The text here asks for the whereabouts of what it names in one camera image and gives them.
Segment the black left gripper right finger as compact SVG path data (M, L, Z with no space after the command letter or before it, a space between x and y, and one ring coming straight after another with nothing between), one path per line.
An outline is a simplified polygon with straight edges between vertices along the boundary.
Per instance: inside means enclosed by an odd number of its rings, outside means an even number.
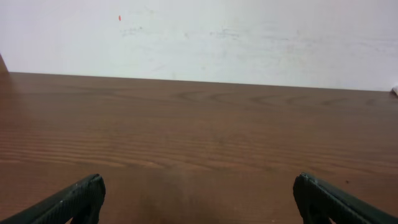
M397 217L304 172L295 178L293 195L304 224L397 223Z

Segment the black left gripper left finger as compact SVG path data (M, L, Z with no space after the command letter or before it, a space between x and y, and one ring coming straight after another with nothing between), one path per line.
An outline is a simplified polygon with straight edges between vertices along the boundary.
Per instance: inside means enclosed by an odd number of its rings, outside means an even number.
M97 224L105 195L102 176L91 174L1 223Z

